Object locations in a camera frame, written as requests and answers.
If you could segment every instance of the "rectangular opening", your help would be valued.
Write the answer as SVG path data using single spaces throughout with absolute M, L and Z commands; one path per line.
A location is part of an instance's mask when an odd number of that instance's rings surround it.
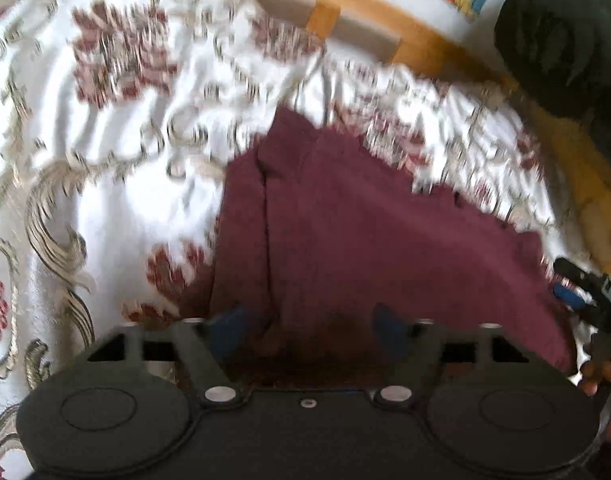
M 93 353 L 88 361 L 92 363 L 104 361 L 123 361 L 126 358 L 126 337 L 119 334 Z
M 476 363 L 475 343 L 448 343 L 443 348 L 442 363 Z
M 526 359 L 504 337 L 492 339 L 492 360 L 496 363 L 529 363 L 529 359 Z
M 144 341 L 144 361 L 177 361 L 174 345 L 168 341 Z

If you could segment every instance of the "patterned fabric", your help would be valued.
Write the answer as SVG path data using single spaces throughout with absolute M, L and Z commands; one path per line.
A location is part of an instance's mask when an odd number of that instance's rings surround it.
M 15 428 L 29 391 L 117 324 L 207 304 L 224 166 L 279 103 L 360 137 L 415 190 L 445 183 L 536 230 L 546 263 L 586 260 L 565 182 L 494 88 L 362 62 L 254 0 L 0 0 L 8 480 L 30 471 Z

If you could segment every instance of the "maroon garment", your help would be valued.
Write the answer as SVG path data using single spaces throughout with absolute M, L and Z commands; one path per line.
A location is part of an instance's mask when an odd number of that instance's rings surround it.
M 410 178 L 357 139 L 279 108 L 262 143 L 230 163 L 210 314 L 242 303 L 260 326 L 255 355 L 376 360 L 375 304 L 410 322 L 483 322 L 566 372 L 569 324 L 541 268 L 537 233 Z

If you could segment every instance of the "wooden headboard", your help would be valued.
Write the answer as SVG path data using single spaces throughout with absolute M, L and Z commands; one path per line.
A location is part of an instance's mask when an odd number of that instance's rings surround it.
M 384 0 L 278 0 L 284 16 L 321 38 L 355 43 L 382 62 L 400 62 L 416 73 L 469 80 L 493 80 L 508 92 L 519 91 L 507 76 L 489 70 L 463 47 Z M 611 274 L 611 168 L 582 127 L 548 115 L 534 103 L 528 111 L 546 151 L 567 174 L 588 249 Z

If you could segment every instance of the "metal screw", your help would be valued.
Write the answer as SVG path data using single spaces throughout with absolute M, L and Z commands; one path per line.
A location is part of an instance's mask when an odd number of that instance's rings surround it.
M 205 396 L 211 402 L 230 402 L 236 397 L 236 391 L 229 386 L 212 386 L 206 390 Z
M 405 402 L 412 397 L 412 390 L 405 386 L 386 386 L 381 390 L 381 397 L 390 402 Z

